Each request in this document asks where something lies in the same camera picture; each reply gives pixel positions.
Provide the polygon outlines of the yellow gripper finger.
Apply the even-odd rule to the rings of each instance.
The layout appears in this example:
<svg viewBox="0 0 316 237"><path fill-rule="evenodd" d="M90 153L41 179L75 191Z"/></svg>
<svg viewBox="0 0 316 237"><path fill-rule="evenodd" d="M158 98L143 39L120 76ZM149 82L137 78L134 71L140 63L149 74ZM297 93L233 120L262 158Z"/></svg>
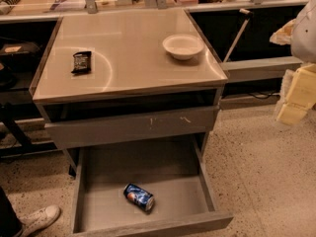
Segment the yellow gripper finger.
<svg viewBox="0 0 316 237"><path fill-rule="evenodd" d="M286 70L281 82L276 120L298 124L316 104L316 64L309 63L297 70Z"/></svg>

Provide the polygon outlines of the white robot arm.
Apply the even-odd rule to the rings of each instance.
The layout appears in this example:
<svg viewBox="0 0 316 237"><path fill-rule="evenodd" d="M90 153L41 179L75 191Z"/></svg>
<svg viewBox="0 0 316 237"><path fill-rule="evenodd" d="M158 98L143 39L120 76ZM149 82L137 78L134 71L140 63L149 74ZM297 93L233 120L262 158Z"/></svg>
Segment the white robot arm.
<svg viewBox="0 0 316 237"><path fill-rule="evenodd" d="M291 55L303 64L286 70L281 82L276 120L298 124L316 104L316 0L309 0L297 17L270 37L270 42L290 45Z"/></svg>

